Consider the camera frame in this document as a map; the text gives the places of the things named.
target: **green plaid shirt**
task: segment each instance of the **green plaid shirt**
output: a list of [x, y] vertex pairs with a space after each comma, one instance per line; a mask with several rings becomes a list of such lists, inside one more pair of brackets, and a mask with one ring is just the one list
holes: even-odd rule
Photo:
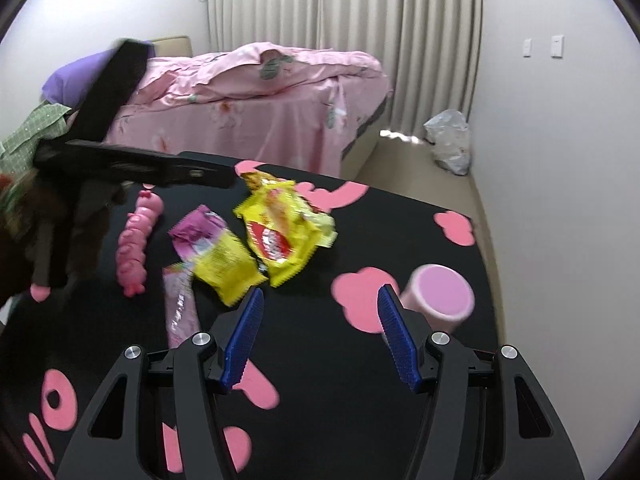
[[40, 139], [53, 139], [66, 134], [64, 115], [69, 110], [71, 108], [63, 105], [41, 102], [20, 128], [0, 141], [0, 173], [28, 170]]

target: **pink plastic toy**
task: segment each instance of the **pink plastic toy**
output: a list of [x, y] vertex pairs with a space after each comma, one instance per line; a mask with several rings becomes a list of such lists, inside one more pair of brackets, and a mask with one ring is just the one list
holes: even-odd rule
[[116, 251], [116, 264], [121, 265], [129, 260], [136, 260], [144, 265], [146, 255], [142, 249], [144, 248], [134, 244], [126, 244], [118, 247]]
[[146, 236], [140, 229], [125, 229], [118, 238], [118, 246], [134, 244], [144, 249], [146, 246]]
[[124, 295], [133, 298], [145, 291], [146, 270], [140, 262], [129, 260], [118, 266], [118, 283], [124, 288]]
[[164, 203], [162, 199], [155, 193], [151, 193], [148, 190], [140, 191], [138, 194], [138, 200], [136, 200], [136, 209], [139, 207], [146, 207], [156, 213], [156, 216], [160, 216], [164, 212]]
[[136, 210], [129, 213], [124, 231], [118, 238], [116, 276], [124, 288], [124, 295], [132, 298], [145, 291], [146, 270], [144, 249], [158, 217], [164, 211], [162, 199], [148, 189], [140, 191]]
[[156, 219], [153, 220], [147, 216], [133, 214], [127, 220], [125, 229], [140, 229], [145, 237], [151, 234], [152, 229], [154, 228], [154, 224], [156, 223]]

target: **white plastic bag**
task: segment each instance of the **white plastic bag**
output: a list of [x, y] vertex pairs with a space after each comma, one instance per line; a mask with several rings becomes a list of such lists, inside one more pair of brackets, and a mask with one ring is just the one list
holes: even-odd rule
[[466, 175], [471, 164], [471, 131], [457, 110], [445, 110], [424, 123], [427, 142], [433, 145], [433, 158], [441, 168]]

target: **tile floor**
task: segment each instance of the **tile floor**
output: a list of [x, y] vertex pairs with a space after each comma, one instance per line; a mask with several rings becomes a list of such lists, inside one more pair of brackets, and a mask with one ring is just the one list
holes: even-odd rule
[[494, 252], [482, 204], [473, 179], [436, 166], [428, 144], [381, 137], [356, 179], [362, 184], [429, 202], [472, 219], [494, 295], [498, 334], [504, 335], [504, 316]]

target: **headboard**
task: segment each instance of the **headboard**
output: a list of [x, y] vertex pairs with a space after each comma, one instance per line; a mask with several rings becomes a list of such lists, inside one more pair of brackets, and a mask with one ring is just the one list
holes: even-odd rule
[[156, 57], [193, 57], [188, 36], [171, 36], [151, 40], [156, 48]]

